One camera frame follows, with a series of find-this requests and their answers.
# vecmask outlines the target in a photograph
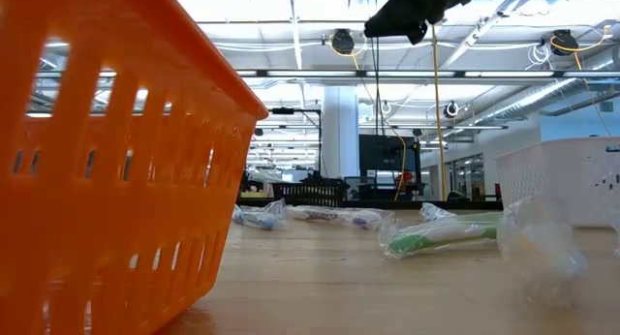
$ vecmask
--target plastic bag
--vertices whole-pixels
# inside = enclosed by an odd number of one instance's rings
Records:
[[[382,220],[394,216],[393,212],[379,209],[328,208],[312,205],[287,206],[287,216],[296,220],[325,220],[356,228],[375,230]]]
[[[288,227],[283,199],[268,204],[265,208],[234,206],[232,220],[240,225],[261,229],[285,229]]]
[[[397,220],[385,221],[379,228],[379,244],[386,255],[403,259],[448,246],[495,240],[500,216],[492,212],[448,215],[406,228]]]
[[[613,227],[613,229],[616,230],[616,234],[617,234],[616,244],[618,248],[614,252],[614,255],[620,259],[620,219],[612,220],[611,226]]]
[[[500,251],[528,302],[570,306],[572,284],[587,271],[564,208],[559,198],[535,195],[506,209],[498,225]]]
[[[422,209],[419,211],[419,214],[422,216],[425,222],[431,222],[437,219],[456,216],[456,214],[450,213],[447,210],[444,210],[437,205],[431,203],[423,203]]]

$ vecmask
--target black monitor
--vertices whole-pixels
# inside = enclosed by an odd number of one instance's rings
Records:
[[[403,137],[406,145],[405,171],[418,175],[419,143],[413,137]],[[402,169],[403,143],[398,137],[359,135],[359,170],[362,176],[368,170]]]

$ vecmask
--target wooden table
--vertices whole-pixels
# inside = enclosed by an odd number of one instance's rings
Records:
[[[589,277],[575,285],[571,309],[548,310],[522,302],[494,244],[395,261],[376,233],[359,228],[232,224],[215,288],[160,333],[620,334],[615,234],[575,235]]]

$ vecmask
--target black cable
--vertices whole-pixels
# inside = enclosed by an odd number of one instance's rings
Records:
[[[375,7],[379,7],[379,0],[375,0]],[[384,117],[384,113],[383,110],[381,109],[381,90],[379,89],[379,70],[380,70],[380,62],[379,62],[379,38],[377,38],[377,48],[376,48],[376,54],[375,54],[375,47],[374,47],[374,43],[372,41],[372,39],[370,39],[370,45],[371,45],[371,52],[372,52],[372,64],[375,70],[375,84],[376,84],[376,88],[377,88],[377,96],[376,96],[376,106],[377,106],[377,111],[380,113],[381,115],[381,134],[384,137],[382,145],[383,145],[383,149],[384,149],[384,154],[388,154],[388,137],[386,136],[386,124],[385,124],[385,117]],[[394,182],[394,186],[396,185],[396,174],[394,173],[394,169],[391,169],[391,178],[392,181]]]

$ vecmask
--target white pillar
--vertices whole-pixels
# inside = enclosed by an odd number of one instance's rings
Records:
[[[355,86],[328,86],[323,101],[321,175],[359,176],[359,128]]]

